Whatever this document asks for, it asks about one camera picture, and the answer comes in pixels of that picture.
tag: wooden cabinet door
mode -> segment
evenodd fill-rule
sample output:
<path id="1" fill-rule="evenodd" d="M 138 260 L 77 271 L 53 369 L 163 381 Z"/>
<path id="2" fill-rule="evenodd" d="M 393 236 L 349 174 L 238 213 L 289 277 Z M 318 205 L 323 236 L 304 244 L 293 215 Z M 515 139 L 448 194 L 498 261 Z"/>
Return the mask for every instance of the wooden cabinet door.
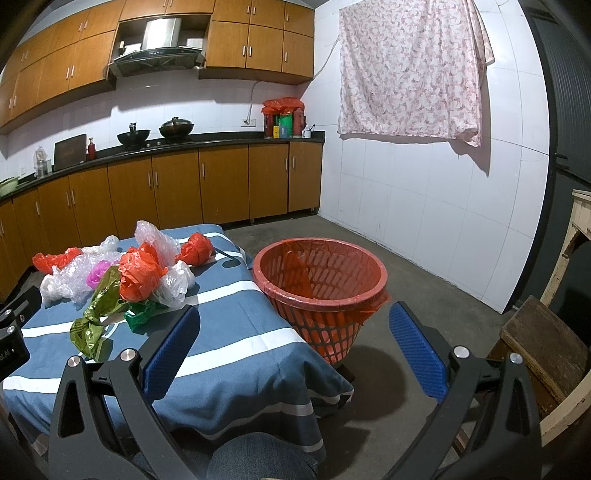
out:
<path id="1" fill-rule="evenodd" d="M 280 72 L 282 47 L 283 30 L 251 25 L 246 68 Z"/>
<path id="2" fill-rule="evenodd" d="M 39 90 L 42 67 L 43 60 L 39 60 L 18 73 L 10 118 L 18 117 L 37 104 L 37 91 Z"/>
<path id="3" fill-rule="evenodd" d="M 109 165 L 107 171 L 119 238 L 133 237 L 138 220 L 147 220 L 157 227 L 152 159 Z"/>
<path id="4" fill-rule="evenodd" d="M 0 127 L 10 120 L 12 95 L 14 94 L 14 86 L 16 84 L 17 78 L 12 77 L 9 81 L 0 85 Z"/>
<path id="5" fill-rule="evenodd" d="M 285 4 L 283 29 L 314 37 L 314 10 L 287 2 Z"/>
<path id="6" fill-rule="evenodd" d="M 125 0 L 111 0 L 92 7 L 82 27 L 80 39 L 82 40 L 93 35 L 117 30 L 119 17 L 121 16 L 124 4 Z"/>
<path id="7" fill-rule="evenodd" d="M 248 147 L 199 150 L 201 201 L 205 223 L 250 218 L 248 207 Z"/>
<path id="8" fill-rule="evenodd" d="M 120 20 L 130 20 L 131 18 L 153 17 L 164 15 L 166 5 L 170 0 L 127 0 Z"/>
<path id="9" fill-rule="evenodd" d="M 250 23 L 251 0 L 216 0 L 212 20 Z"/>
<path id="10" fill-rule="evenodd" d="M 322 144 L 290 143 L 289 211 L 320 206 Z"/>
<path id="11" fill-rule="evenodd" d="M 68 90 L 100 82 L 106 78 L 115 32 L 105 32 L 80 40 L 74 51 Z"/>
<path id="12" fill-rule="evenodd" d="M 314 76 L 314 39 L 285 32 L 283 38 L 283 71 L 312 78 Z"/>
<path id="13" fill-rule="evenodd" d="M 288 144 L 248 147 L 248 198 L 251 218 L 287 213 L 289 154 Z"/>
<path id="14" fill-rule="evenodd" d="M 166 14 L 211 14 L 215 0 L 168 0 Z"/>
<path id="15" fill-rule="evenodd" d="M 21 234 L 18 232 L 17 218 L 14 215 L 14 207 L 11 201 L 0 206 L 0 234 L 6 247 L 8 261 L 16 276 L 16 285 L 27 270 L 29 262 L 22 247 Z"/>
<path id="16" fill-rule="evenodd" d="M 75 49 L 76 45 L 69 45 L 39 60 L 43 69 L 37 93 L 38 104 L 68 91 Z"/>
<path id="17" fill-rule="evenodd" d="M 152 157 L 152 172 L 160 228 L 203 223 L 198 153 Z"/>
<path id="18" fill-rule="evenodd" d="M 49 243 L 45 233 L 39 193 L 29 190 L 12 199 L 14 214 L 17 217 L 18 231 L 21 234 L 22 247 L 29 265 L 33 265 L 33 256 L 39 252 L 48 254 Z"/>
<path id="19" fill-rule="evenodd" d="M 50 53 L 72 45 L 79 40 L 84 23 L 88 18 L 88 12 L 89 10 L 83 10 L 55 24 L 53 38 L 49 47 Z"/>
<path id="20" fill-rule="evenodd" d="M 285 2 L 283 0 L 252 0 L 251 25 L 283 30 Z"/>
<path id="21" fill-rule="evenodd" d="M 49 242 L 49 253 L 58 255 L 70 247 L 82 246 L 74 217 L 68 177 L 48 181 L 37 187 L 37 191 Z"/>
<path id="22" fill-rule="evenodd" d="M 80 243 L 90 247 L 117 235 L 107 167 L 73 173 L 68 180 Z"/>
<path id="23" fill-rule="evenodd" d="M 210 22 L 206 60 L 208 67 L 245 67 L 248 25 Z"/>

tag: blue gripper pad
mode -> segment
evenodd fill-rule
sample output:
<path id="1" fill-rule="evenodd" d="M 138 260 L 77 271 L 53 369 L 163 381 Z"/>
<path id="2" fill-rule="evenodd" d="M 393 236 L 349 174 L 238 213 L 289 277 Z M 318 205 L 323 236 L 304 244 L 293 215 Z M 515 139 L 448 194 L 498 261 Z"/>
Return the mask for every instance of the blue gripper pad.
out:
<path id="1" fill-rule="evenodd" d="M 447 369 L 400 302 L 390 308 L 390 331 L 428 397 L 441 403 L 447 395 Z"/>
<path id="2" fill-rule="evenodd" d="M 181 319 L 143 367 L 142 393 L 146 400 L 153 402 L 164 398 L 173 383 L 174 376 L 193 346 L 199 329 L 199 312 L 195 307 L 185 308 Z"/>

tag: white wall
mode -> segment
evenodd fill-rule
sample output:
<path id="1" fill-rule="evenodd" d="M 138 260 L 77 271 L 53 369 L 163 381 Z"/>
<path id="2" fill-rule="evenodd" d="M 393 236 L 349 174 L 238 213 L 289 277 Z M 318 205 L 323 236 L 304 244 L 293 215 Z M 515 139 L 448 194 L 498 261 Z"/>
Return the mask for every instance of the white wall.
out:
<path id="1" fill-rule="evenodd" d="M 339 34 L 339 8 L 352 3 L 330 0 L 316 9 L 315 72 Z M 483 147 L 342 140 L 339 45 L 302 100 L 308 123 L 327 132 L 320 215 L 501 312 L 540 217 L 549 127 L 540 58 L 527 20 L 517 0 L 498 3 L 476 0 L 496 57 L 483 86 Z"/>

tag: pink floral cloth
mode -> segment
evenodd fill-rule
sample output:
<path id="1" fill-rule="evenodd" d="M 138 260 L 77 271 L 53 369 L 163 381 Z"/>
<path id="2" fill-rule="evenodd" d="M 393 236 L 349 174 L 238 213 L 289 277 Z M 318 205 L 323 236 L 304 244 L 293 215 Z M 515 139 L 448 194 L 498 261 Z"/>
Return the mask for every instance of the pink floral cloth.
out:
<path id="1" fill-rule="evenodd" d="M 339 133 L 480 146 L 480 85 L 494 62 L 473 0 L 364 0 L 340 10 Z"/>

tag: green plastic bag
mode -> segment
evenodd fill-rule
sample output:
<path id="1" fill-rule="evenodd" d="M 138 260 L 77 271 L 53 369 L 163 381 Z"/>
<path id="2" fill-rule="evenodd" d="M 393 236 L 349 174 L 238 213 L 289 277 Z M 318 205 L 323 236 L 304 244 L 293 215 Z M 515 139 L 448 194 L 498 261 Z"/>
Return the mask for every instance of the green plastic bag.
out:
<path id="1" fill-rule="evenodd" d="M 95 290 L 90 305 L 82 314 L 82 318 L 76 319 L 70 328 L 70 340 L 76 348 L 93 360 L 100 356 L 100 348 L 103 344 L 101 337 L 105 327 L 101 325 L 100 318 L 108 317 L 129 308 L 129 303 L 122 300 L 119 295 L 121 274 L 118 266 L 109 267 Z"/>

